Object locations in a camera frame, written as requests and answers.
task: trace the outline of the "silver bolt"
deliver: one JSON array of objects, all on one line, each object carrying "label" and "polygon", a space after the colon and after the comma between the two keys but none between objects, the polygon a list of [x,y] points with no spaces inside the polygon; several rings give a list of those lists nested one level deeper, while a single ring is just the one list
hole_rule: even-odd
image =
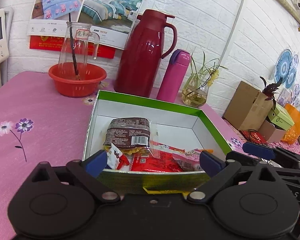
[{"label": "silver bolt", "polygon": [[112,191],[105,192],[101,195],[105,200],[115,200],[118,197],[118,194]]},{"label": "silver bolt", "polygon": [[197,199],[197,200],[201,200],[204,199],[206,197],[205,193],[201,192],[201,191],[193,191],[189,194],[189,196],[192,199]]}]

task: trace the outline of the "open box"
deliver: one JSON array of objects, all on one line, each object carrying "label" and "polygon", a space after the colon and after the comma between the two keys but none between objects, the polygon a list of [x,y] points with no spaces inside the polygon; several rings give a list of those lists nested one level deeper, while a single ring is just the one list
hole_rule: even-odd
[{"label": "open box", "polygon": [[[213,149],[225,160],[229,144],[204,112],[197,108],[116,92],[99,91],[93,106],[83,160],[103,149],[107,128],[114,118],[143,117],[157,123],[157,140],[176,148]],[[98,176],[103,184],[119,193],[144,193],[148,190],[190,191],[207,180],[204,171],[139,172],[104,169]]]}]

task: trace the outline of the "pitcher label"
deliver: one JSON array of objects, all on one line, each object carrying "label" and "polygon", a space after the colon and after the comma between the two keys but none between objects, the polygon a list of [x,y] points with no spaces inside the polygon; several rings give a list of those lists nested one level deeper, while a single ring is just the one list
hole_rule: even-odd
[{"label": "pitcher label", "polygon": [[75,34],[75,39],[87,40],[89,38],[89,34],[90,34],[89,30],[77,29],[77,32]]}]

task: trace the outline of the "wall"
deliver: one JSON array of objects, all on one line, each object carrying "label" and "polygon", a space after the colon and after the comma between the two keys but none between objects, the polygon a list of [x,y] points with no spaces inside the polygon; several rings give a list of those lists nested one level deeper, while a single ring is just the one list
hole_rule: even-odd
[{"label": "wall", "polygon": [[[14,17],[10,32],[10,58],[8,75],[13,77],[21,71],[47,72],[58,60],[58,52],[29,49],[26,36],[34,0],[0,0],[0,8],[12,6]],[[231,32],[241,0],[144,0],[140,12],[146,8],[175,15],[169,22],[178,30],[176,48],[194,53],[197,64],[202,62],[202,49],[207,60],[220,58]],[[208,104],[222,115],[232,98],[240,80],[262,87],[259,76],[270,78],[276,60],[285,48],[300,56],[300,33],[298,24],[275,0],[249,0],[244,11],[244,20],[232,46],[219,79],[210,89]],[[165,48],[172,43],[171,31],[166,28]],[[114,78],[120,61],[121,51],[115,58],[98,58],[109,78]],[[170,57],[162,60],[155,86],[161,84]],[[300,79],[300,68],[297,78]]]}]

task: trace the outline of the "pink water bottle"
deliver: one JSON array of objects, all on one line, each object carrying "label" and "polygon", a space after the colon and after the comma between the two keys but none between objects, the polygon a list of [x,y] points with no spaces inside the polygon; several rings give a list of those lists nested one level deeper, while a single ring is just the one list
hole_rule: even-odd
[{"label": "pink water bottle", "polygon": [[177,49],[173,52],[157,95],[158,100],[174,103],[190,61],[187,51]]}]

